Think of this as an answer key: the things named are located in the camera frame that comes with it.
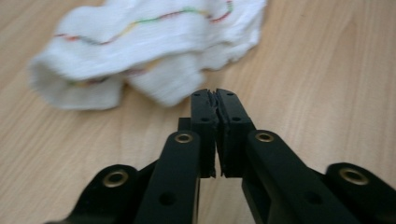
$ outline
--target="table surface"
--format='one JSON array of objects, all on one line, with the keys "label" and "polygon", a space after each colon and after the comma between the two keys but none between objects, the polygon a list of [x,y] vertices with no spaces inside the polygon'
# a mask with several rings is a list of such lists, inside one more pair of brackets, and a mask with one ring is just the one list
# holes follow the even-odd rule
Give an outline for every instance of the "table surface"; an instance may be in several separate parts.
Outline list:
[{"label": "table surface", "polygon": [[[26,64],[59,19],[99,0],[0,1],[0,223],[64,218],[101,169],[158,159],[189,100],[163,108],[126,88],[106,111],[64,111],[28,86]],[[239,95],[259,129],[311,168],[346,161],[396,188],[396,1],[276,0],[262,41],[205,72],[202,88]],[[199,223],[253,223],[240,179],[203,179]]]}]

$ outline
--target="white towel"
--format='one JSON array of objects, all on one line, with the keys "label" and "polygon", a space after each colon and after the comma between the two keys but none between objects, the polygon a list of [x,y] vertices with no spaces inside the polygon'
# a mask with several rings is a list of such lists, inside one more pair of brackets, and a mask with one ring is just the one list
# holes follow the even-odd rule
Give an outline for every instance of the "white towel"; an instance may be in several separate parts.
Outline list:
[{"label": "white towel", "polygon": [[64,109],[117,106],[124,81],[172,106],[258,44],[266,0],[107,0],[78,7],[30,63],[31,85]]}]

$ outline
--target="brass screw hole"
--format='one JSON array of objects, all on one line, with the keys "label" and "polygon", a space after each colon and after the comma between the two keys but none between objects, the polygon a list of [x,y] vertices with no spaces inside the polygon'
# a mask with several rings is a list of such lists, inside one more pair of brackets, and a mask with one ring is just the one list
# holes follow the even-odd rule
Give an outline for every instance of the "brass screw hole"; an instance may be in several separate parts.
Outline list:
[{"label": "brass screw hole", "polygon": [[367,185],[370,182],[369,179],[361,172],[351,168],[341,169],[340,176],[343,177],[347,182],[355,185]]},{"label": "brass screw hole", "polygon": [[113,171],[106,175],[103,184],[108,188],[119,187],[128,180],[128,174],[124,170]]},{"label": "brass screw hole", "polygon": [[175,140],[179,143],[189,143],[192,139],[193,137],[187,133],[181,133],[175,137]]},{"label": "brass screw hole", "polygon": [[272,142],[274,137],[269,133],[258,133],[256,134],[256,139],[261,142]]}]

